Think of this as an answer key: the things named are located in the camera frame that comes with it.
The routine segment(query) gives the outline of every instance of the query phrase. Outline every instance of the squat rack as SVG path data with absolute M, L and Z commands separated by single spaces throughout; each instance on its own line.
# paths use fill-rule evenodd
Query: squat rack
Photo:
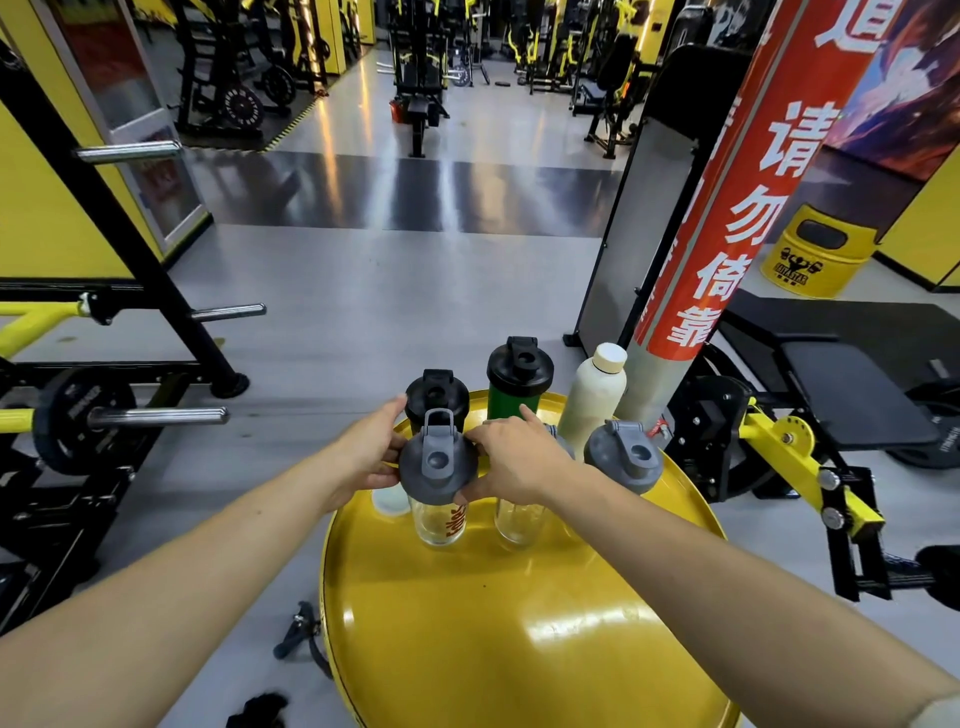
M 0 279 L 0 397 L 16 387 L 42 388 L 78 365 L 111 381 L 158 385 L 149 406 L 175 407 L 190 384 L 206 383 L 226 399 L 250 380 L 236 372 L 204 322 L 258 316 L 263 303 L 195 310 L 167 275 L 139 229 L 97 171 L 101 164 L 171 158 L 176 140 L 82 148 L 39 83 L 6 47 L 0 62 L 0 103 L 30 137 L 86 212 L 133 280 Z M 108 326 L 124 308 L 158 310 L 194 359 L 173 361 L 12 362 L 10 358 L 72 316 Z M 45 470 L 0 434 L 0 546 L 20 561 L 0 565 L 0 634 L 68 598 L 97 569 L 95 553 L 162 426 L 122 430 L 125 460 L 81 484 L 33 487 Z

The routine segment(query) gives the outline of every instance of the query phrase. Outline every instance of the yellow bucket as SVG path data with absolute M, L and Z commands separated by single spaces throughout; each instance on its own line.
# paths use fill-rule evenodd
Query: yellow bucket
M 470 393 L 465 429 L 487 417 Z M 560 419 L 545 393 L 538 414 Z M 411 434 L 403 421 L 395 430 Z M 723 537 L 709 506 L 665 458 L 643 497 Z M 340 695 L 368 728 L 734 728 L 739 711 L 657 614 L 551 516 L 528 548 L 469 507 L 455 544 L 432 548 L 410 515 L 369 494 L 337 511 L 324 543 L 321 623 Z
M 767 255 L 760 272 L 780 288 L 833 299 L 876 249 L 876 230 L 802 205 Z

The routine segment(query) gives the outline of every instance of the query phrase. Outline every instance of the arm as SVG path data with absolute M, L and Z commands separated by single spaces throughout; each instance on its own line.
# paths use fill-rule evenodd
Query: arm
M 397 483 L 382 460 L 406 442 L 393 432 L 405 400 L 0 639 L 4 723 L 157 725 L 320 517 Z
M 470 432 L 491 471 L 460 495 L 554 511 L 758 726 L 906 726 L 960 693 L 955 678 L 851 607 L 572 462 L 536 416 L 524 417 Z

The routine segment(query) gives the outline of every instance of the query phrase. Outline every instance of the white water bottle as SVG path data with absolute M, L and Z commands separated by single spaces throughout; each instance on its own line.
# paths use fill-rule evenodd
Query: white water bottle
M 557 425 L 557 434 L 573 448 L 577 460 L 584 460 L 584 445 L 590 433 L 613 417 L 627 374 L 623 364 L 627 353 L 616 344 L 600 344 L 593 357 L 577 367 L 566 398 L 566 407 Z

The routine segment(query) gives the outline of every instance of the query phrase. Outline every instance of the weight plate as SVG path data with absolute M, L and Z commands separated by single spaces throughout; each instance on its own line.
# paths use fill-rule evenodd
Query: weight plate
M 136 407 L 129 384 L 89 367 L 68 369 L 40 390 L 34 410 L 36 453 L 51 469 L 88 475 L 120 464 L 115 427 L 94 430 L 86 418 L 94 407 Z
M 890 449 L 901 463 L 915 468 L 945 471 L 960 468 L 960 407 L 941 401 L 918 401 L 917 406 L 937 427 L 940 436 L 923 448 Z
M 238 129 L 259 129 L 263 123 L 260 97 L 243 84 L 234 84 L 227 89 L 220 111 Z
M 297 84 L 294 77 L 278 65 L 272 65 L 260 77 L 263 92 L 267 98 L 279 107 L 288 107 L 297 96 Z

